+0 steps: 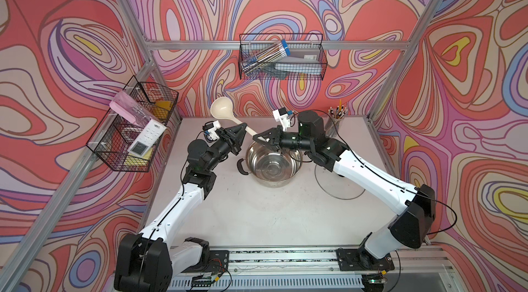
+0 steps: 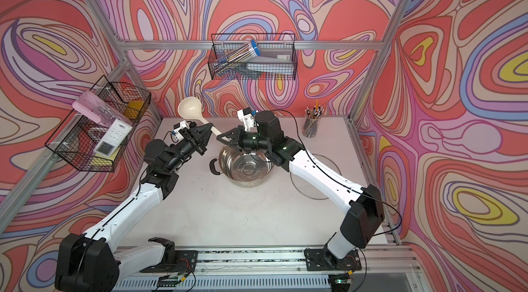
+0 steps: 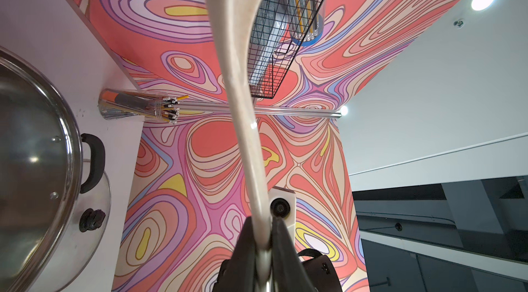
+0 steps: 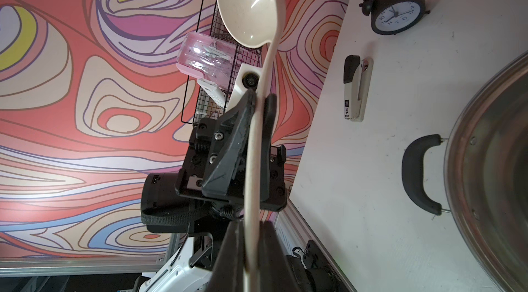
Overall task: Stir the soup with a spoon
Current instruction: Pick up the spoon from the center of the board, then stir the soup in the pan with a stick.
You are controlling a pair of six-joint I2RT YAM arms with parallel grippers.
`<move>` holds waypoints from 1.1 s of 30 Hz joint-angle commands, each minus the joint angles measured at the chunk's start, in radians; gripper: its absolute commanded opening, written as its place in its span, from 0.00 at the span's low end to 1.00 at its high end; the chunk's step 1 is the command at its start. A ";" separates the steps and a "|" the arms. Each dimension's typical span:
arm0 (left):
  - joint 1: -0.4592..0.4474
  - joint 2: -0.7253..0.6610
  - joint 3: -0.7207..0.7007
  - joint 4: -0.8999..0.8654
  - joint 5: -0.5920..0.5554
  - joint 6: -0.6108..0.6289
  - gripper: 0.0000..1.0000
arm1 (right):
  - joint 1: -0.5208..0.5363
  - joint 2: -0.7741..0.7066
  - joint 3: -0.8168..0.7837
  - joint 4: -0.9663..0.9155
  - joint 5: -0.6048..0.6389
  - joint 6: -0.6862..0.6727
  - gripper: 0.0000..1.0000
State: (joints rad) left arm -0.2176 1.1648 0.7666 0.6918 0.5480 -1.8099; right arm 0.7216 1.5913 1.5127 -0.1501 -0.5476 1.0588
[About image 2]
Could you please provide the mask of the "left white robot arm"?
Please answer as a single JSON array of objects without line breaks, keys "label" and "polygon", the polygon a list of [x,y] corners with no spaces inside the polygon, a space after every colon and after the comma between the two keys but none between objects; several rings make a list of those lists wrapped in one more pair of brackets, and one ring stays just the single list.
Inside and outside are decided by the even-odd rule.
[{"label": "left white robot arm", "polygon": [[152,209],[168,198],[177,171],[193,154],[203,155],[214,126],[185,122],[177,143],[162,139],[147,144],[147,167],[137,188],[104,219],[82,234],[71,233],[59,246],[54,286],[59,291],[111,291],[118,282],[149,267],[174,269],[180,262],[173,241],[150,238],[128,251],[117,248]]}]

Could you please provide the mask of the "stainless steel pot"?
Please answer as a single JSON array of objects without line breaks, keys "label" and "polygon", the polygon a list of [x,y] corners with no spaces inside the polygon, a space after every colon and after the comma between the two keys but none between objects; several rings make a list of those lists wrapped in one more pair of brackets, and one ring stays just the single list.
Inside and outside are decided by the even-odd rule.
[{"label": "stainless steel pot", "polygon": [[213,175],[224,175],[241,188],[260,186],[267,180],[273,167],[273,163],[260,151],[245,153],[229,146],[224,146],[218,157],[209,163]]}]

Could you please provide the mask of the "beige plastic ladle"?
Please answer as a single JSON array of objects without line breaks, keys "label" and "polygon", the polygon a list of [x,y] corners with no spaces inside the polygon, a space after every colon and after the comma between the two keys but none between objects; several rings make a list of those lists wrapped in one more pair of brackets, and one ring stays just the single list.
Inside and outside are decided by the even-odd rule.
[{"label": "beige plastic ladle", "polygon": [[178,105],[177,112],[181,118],[188,121],[200,121],[203,124],[209,123],[202,115],[202,103],[196,97],[184,98]]}]

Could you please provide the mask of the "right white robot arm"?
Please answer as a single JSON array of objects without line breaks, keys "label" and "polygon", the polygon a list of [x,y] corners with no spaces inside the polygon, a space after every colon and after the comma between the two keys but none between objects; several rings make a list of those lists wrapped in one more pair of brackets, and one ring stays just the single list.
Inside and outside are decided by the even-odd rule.
[{"label": "right white robot arm", "polygon": [[300,139],[284,133],[273,111],[243,109],[239,120],[240,125],[225,133],[217,131],[217,140],[239,152],[261,151],[273,165],[310,183],[344,213],[339,230],[324,247],[308,249],[305,256],[309,271],[343,270],[345,260],[368,245],[385,219],[380,190],[354,183],[322,164]]}]

